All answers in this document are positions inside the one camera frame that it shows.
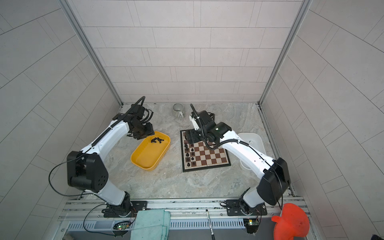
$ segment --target metal frame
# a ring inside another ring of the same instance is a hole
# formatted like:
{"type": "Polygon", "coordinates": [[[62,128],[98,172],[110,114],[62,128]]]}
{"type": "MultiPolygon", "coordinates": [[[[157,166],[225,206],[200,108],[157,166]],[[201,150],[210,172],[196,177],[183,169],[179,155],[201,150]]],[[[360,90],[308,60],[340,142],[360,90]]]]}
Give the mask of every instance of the metal frame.
{"type": "Polygon", "coordinates": [[[104,70],[104,67],[102,66],[99,58],[97,57],[95,51],[93,50],[91,44],[89,43],[89,40],[87,39],[82,27],[80,26],[78,20],[76,19],[76,16],[74,15],[71,7],[69,6],[67,0],[57,0],[61,9],[63,10],[65,16],[67,17],[68,21],[70,22],[73,30],[75,31],[76,35],[79,37],[80,42],[84,46],[85,50],[87,51],[89,57],[91,58],[92,62],[94,63],[97,71],[100,73],[100,76],[103,78],[103,80],[106,82],[108,88],[112,91],[112,94],[114,98],[118,101],[120,107],[123,105],[123,102],[120,99],[120,96],[116,92],[115,88],[112,85],[111,80],[109,79],[107,73],[104,70]]]}
{"type": "Polygon", "coordinates": [[[287,39],[285,40],[284,46],[280,52],[280,55],[277,59],[277,62],[275,63],[275,66],[273,67],[271,76],[269,77],[269,80],[265,86],[262,97],[260,98],[260,101],[259,101],[260,105],[263,105],[263,103],[265,101],[265,98],[268,94],[268,91],[271,88],[272,83],[273,83],[274,79],[276,78],[277,73],[280,70],[280,67],[283,63],[283,60],[284,60],[285,56],[287,55],[288,50],[291,47],[297,32],[299,31],[300,25],[303,22],[306,13],[308,12],[308,9],[311,5],[311,2],[312,2],[312,0],[303,0],[303,2],[301,3],[299,12],[297,12],[295,21],[293,22],[293,25],[291,27],[291,30],[289,31],[287,39]]]}

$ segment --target white wall tile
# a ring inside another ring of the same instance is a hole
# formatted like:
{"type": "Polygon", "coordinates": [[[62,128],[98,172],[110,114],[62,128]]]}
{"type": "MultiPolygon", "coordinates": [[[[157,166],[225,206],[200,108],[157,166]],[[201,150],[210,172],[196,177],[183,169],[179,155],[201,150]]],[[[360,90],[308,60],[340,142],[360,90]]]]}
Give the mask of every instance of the white wall tile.
{"type": "Polygon", "coordinates": [[[152,66],[194,66],[193,48],[149,48],[152,66]]]}
{"type": "Polygon", "coordinates": [[[168,102],[170,103],[198,103],[206,102],[206,94],[168,94],[168,102]]]}
{"type": "Polygon", "coordinates": [[[264,28],[212,28],[211,48],[258,48],[264,28]]]}
{"type": "Polygon", "coordinates": [[[44,96],[45,93],[23,73],[2,87],[0,139],[3,140],[44,96]]]}
{"type": "Polygon", "coordinates": [[[51,218],[47,217],[30,215],[17,235],[16,240],[41,239],[51,220],[51,218]]]}
{"type": "Polygon", "coordinates": [[[332,26],[333,23],[330,21],[308,11],[297,35],[311,48],[317,50],[332,26]]]}
{"type": "Polygon", "coordinates": [[[248,27],[253,6],[260,2],[201,2],[202,27],[248,27]]]}
{"type": "Polygon", "coordinates": [[[44,19],[44,16],[43,17],[39,17],[37,19],[37,21],[40,23],[41,27],[43,27],[44,31],[47,33],[47,35],[49,36],[49,38],[53,41],[53,43],[56,45],[56,46],[59,46],[61,44],[61,41],[59,40],[59,38],[56,36],[55,32],[52,30],[52,28],[49,26],[49,24],[47,23],[47,21],[44,19]]]}
{"type": "Polygon", "coordinates": [[[194,27],[201,27],[201,1],[193,2],[194,27]]]}
{"type": "Polygon", "coordinates": [[[201,66],[239,66],[241,48],[202,48],[201,66]]]}
{"type": "Polygon", "coordinates": [[[377,233],[350,187],[327,193],[327,197],[349,240],[369,239],[377,233]],[[355,219],[360,219],[361,224],[354,224],[355,219]]]}
{"type": "Polygon", "coordinates": [[[266,28],[261,48],[282,48],[288,36],[290,28],[266,28]]]}
{"type": "Polygon", "coordinates": [[[141,26],[139,16],[137,15],[135,1],[127,1],[129,12],[131,13],[134,26],[141,26]]]}
{"type": "Polygon", "coordinates": [[[92,113],[107,88],[108,87],[104,80],[100,75],[98,75],[80,95],[78,102],[87,110],[88,113],[92,113]]]}
{"type": "Polygon", "coordinates": [[[121,94],[154,94],[151,83],[116,83],[121,94]]]}
{"type": "Polygon", "coordinates": [[[159,94],[189,94],[195,92],[195,83],[157,83],[159,94]]]}
{"type": "Polygon", "coordinates": [[[341,225],[323,227],[323,232],[327,238],[347,237],[341,225]]]}
{"type": "Polygon", "coordinates": [[[48,93],[81,60],[82,57],[72,42],[67,41],[30,66],[24,73],[48,93]]]}
{"type": "Polygon", "coordinates": [[[235,83],[200,83],[200,94],[232,94],[235,83]]]}
{"type": "Polygon", "coordinates": [[[140,48],[98,48],[98,50],[107,67],[146,66],[140,48]]]}
{"type": "Polygon", "coordinates": [[[207,102],[242,102],[243,98],[243,94],[207,94],[207,102]]]}
{"type": "Polygon", "coordinates": [[[279,75],[284,80],[289,90],[292,91],[302,74],[291,59],[286,56],[280,67],[279,75]]]}
{"type": "Polygon", "coordinates": [[[292,160],[295,161],[299,156],[304,153],[304,151],[295,133],[293,132],[293,129],[290,126],[290,123],[285,113],[282,113],[280,115],[280,117],[276,120],[276,124],[279,127],[279,131],[284,139],[285,145],[292,160]]]}
{"type": "Polygon", "coordinates": [[[86,37],[94,48],[105,48],[105,43],[97,27],[83,27],[86,37]]]}
{"type": "Polygon", "coordinates": [[[277,147],[279,148],[279,152],[281,154],[281,158],[283,158],[286,162],[287,162],[287,165],[288,165],[288,170],[289,170],[289,174],[290,174],[290,178],[291,178],[291,182],[296,182],[297,180],[300,179],[298,173],[297,173],[297,170],[293,164],[293,161],[292,161],[292,158],[288,152],[288,149],[285,145],[285,142],[281,136],[281,133],[280,131],[277,131],[275,136],[275,141],[276,141],[276,145],[277,147]]]}
{"type": "Polygon", "coordinates": [[[223,67],[222,82],[256,82],[262,68],[223,67]]]}
{"type": "Polygon", "coordinates": [[[70,71],[44,98],[39,105],[61,121],[86,86],[75,71],[70,71]]]}
{"type": "Polygon", "coordinates": [[[73,0],[84,26],[134,26],[126,1],[73,0]]]}
{"type": "Polygon", "coordinates": [[[320,16],[364,39],[383,16],[384,2],[326,1],[320,16]]]}
{"type": "Polygon", "coordinates": [[[54,129],[36,113],[30,112],[1,142],[0,174],[3,180],[0,195],[7,194],[54,129]]]}
{"type": "Polygon", "coordinates": [[[384,172],[384,132],[372,137],[366,142],[362,143],[361,146],[376,163],[376,165],[384,172]]]}
{"type": "Polygon", "coordinates": [[[290,28],[301,2],[263,2],[256,27],[290,28]]]}
{"type": "Polygon", "coordinates": [[[261,94],[244,94],[243,102],[258,102],[261,97],[261,94]]]}
{"type": "MultiPolygon", "coordinates": [[[[31,161],[32,165],[35,165],[36,167],[39,167],[41,169],[44,169],[48,172],[50,172],[56,165],[51,163],[50,161],[47,161],[39,156],[35,156],[33,160],[31,161]]],[[[52,171],[52,174],[55,174],[57,171],[57,168],[52,171]]]]}
{"type": "Polygon", "coordinates": [[[295,129],[295,134],[321,184],[341,176],[340,170],[308,119],[295,129]]]}
{"type": "Polygon", "coordinates": [[[176,67],[178,82],[215,82],[217,67],[176,67]]]}
{"type": "Polygon", "coordinates": [[[325,193],[329,193],[342,187],[348,186],[348,183],[347,181],[345,181],[345,178],[343,176],[340,176],[323,183],[321,186],[323,187],[325,193]]]}
{"type": "Polygon", "coordinates": [[[12,189],[0,203],[0,231],[2,238],[15,239],[33,210],[35,204],[48,185],[48,172],[41,168],[29,165],[12,189]]]}
{"type": "Polygon", "coordinates": [[[113,83],[132,82],[125,67],[105,67],[105,71],[113,83]]]}
{"type": "Polygon", "coordinates": [[[75,35],[72,26],[61,9],[45,15],[44,19],[59,38],[60,42],[63,43],[75,35]]]}
{"type": "Polygon", "coordinates": [[[49,112],[47,112],[39,104],[36,105],[36,107],[33,109],[33,111],[37,115],[39,115],[42,119],[44,119],[49,124],[51,124],[53,127],[57,127],[57,125],[59,125],[59,123],[60,123],[54,116],[52,116],[49,112]]]}
{"type": "Polygon", "coordinates": [[[55,47],[37,20],[6,32],[0,35],[0,72],[13,79],[55,47]]]}
{"type": "Polygon", "coordinates": [[[241,82],[238,94],[262,94],[266,83],[245,83],[241,82]]]}
{"type": "Polygon", "coordinates": [[[303,112],[303,110],[284,82],[281,84],[279,90],[277,91],[276,98],[283,108],[289,123],[292,125],[303,112]]]}
{"type": "Polygon", "coordinates": [[[107,48],[154,48],[152,28],[99,27],[107,48]]]}
{"type": "Polygon", "coordinates": [[[31,215],[52,218],[57,209],[36,204],[31,215]]]}
{"type": "Polygon", "coordinates": [[[40,149],[38,155],[52,163],[61,163],[86,120],[79,110],[72,107],[40,149]]]}
{"type": "Polygon", "coordinates": [[[135,1],[141,26],[193,27],[193,1],[135,1]]]}
{"type": "Polygon", "coordinates": [[[384,89],[384,53],[347,31],[337,31],[322,57],[368,99],[384,89]]]}
{"type": "Polygon", "coordinates": [[[172,82],[169,67],[131,67],[136,82],[172,82]]]}
{"type": "Polygon", "coordinates": [[[15,0],[3,2],[0,14],[15,28],[59,8],[58,3],[55,1],[40,0],[30,2],[15,0]]]}
{"type": "Polygon", "coordinates": [[[158,48],[209,48],[210,28],[153,28],[158,48]]]}
{"type": "Polygon", "coordinates": [[[299,37],[293,41],[288,56],[311,83],[327,65],[327,62],[299,37]]]}
{"type": "Polygon", "coordinates": [[[77,52],[80,54],[81,58],[85,58],[86,56],[88,56],[87,51],[85,50],[83,44],[80,42],[80,39],[77,37],[77,35],[71,38],[71,42],[73,43],[77,52]]]}
{"type": "Polygon", "coordinates": [[[327,146],[345,180],[364,207],[371,221],[381,221],[384,206],[384,175],[350,132],[327,146]]]}
{"type": "Polygon", "coordinates": [[[92,142],[95,139],[96,133],[98,132],[106,114],[107,112],[103,109],[101,104],[98,103],[87,122],[84,124],[84,127],[80,131],[78,137],[84,142],[92,142]]]}
{"type": "Polygon", "coordinates": [[[330,65],[313,86],[360,143],[384,130],[384,114],[330,65]]]}
{"type": "Polygon", "coordinates": [[[297,168],[297,172],[299,173],[300,180],[304,185],[320,225],[322,227],[339,225],[338,217],[333,211],[309,161],[301,164],[297,168]]]}
{"type": "Polygon", "coordinates": [[[320,138],[341,124],[341,120],[308,80],[304,80],[295,98],[320,138]]]}
{"type": "Polygon", "coordinates": [[[245,66],[247,67],[273,67],[279,57],[279,48],[252,48],[249,49],[245,66]]]}
{"type": "Polygon", "coordinates": [[[332,130],[332,132],[330,132],[328,135],[323,137],[321,140],[323,141],[325,146],[328,146],[331,142],[341,137],[347,131],[348,128],[342,123],[337,128],[332,130]]]}

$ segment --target yellow tray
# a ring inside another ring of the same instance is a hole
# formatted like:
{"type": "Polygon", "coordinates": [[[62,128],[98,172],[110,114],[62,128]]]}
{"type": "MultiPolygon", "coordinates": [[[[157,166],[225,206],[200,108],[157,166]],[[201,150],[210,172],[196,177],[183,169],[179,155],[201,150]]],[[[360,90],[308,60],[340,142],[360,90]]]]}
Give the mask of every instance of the yellow tray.
{"type": "Polygon", "coordinates": [[[170,137],[162,132],[155,131],[155,135],[146,137],[132,153],[131,162],[144,170],[152,171],[168,151],[169,145],[170,137]],[[151,142],[155,137],[164,139],[164,141],[161,141],[161,143],[158,140],[151,142]]]}

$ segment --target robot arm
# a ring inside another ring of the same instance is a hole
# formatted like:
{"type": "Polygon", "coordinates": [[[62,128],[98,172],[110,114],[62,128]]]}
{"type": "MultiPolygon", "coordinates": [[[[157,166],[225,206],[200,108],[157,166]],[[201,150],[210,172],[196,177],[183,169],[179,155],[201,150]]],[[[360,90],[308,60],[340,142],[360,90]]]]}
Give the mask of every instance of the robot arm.
{"type": "Polygon", "coordinates": [[[240,197],[242,211],[246,214],[252,213],[255,207],[263,202],[275,205],[290,184],[287,163],[282,158],[275,160],[252,148],[230,126],[223,122],[216,124],[214,117],[206,111],[197,113],[192,104],[191,108],[193,112],[189,119],[194,129],[187,131],[187,141],[190,144],[205,141],[206,147],[211,150],[222,146],[245,162],[260,178],[258,186],[248,189],[240,197]],[[210,147],[208,141],[216,143],[216,146],[210,147]]]}

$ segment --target tiled wall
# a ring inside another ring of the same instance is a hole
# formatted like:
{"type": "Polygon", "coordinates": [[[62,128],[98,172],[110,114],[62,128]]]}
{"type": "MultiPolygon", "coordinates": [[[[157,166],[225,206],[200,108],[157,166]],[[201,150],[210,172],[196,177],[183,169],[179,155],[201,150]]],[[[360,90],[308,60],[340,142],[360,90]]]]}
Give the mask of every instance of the tiled wall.
{"type": "Polygon", "coordinates": [[[314,0],[263,104],[323,239],[384,236],[383,16],[314,0]]]}
{"type": "MultiPolygon", "coordinates": [[[[63,197],[48,174],[119,105],[55,0],[0,6],[0,239],[41,239],[63,197]]],[[[69,188],[66,165],[52,175],[69,188]]]]}
{"type": "Polygon", "coordinates": [[[69,0],[123,102],[255,102],[301,1],[69,0]]]}

